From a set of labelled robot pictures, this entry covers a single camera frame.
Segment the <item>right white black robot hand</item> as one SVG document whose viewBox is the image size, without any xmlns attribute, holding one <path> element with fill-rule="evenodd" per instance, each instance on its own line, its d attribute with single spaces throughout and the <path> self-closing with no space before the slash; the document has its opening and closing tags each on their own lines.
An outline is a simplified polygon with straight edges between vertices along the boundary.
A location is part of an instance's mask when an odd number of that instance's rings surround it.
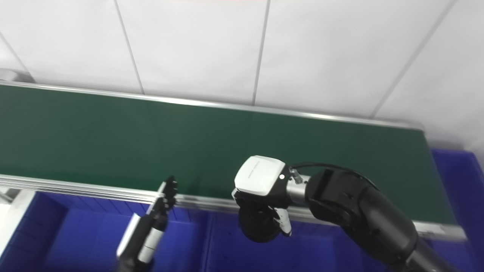
<svg viewBox="0 0 484 272">
<path fill-rule="evenodd" d="M 294 204 L 289 185 L 297 185 L 298 173 L 279 159 L 255 155 L 237 171 L 231 195 L 243 234 L 256 243 L 267 243 L 279 234 L 290 236 L 287 209 Z"/>
</svg>

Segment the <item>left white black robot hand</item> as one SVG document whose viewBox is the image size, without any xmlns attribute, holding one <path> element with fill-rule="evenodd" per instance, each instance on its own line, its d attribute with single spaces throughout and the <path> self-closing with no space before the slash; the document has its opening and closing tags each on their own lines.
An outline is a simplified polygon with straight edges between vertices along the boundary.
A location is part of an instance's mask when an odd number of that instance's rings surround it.
<svg viewBox="0 0 484 272">
<path fill-rule="evenodd" d="M 168 226 L 168 215 L 176 203 L 177 182 L 169 176 L 157 196 L 140 216 L 134 213 L 116 250 L 116 272 L 150 272 L 154 255 Z"/>
</svg>

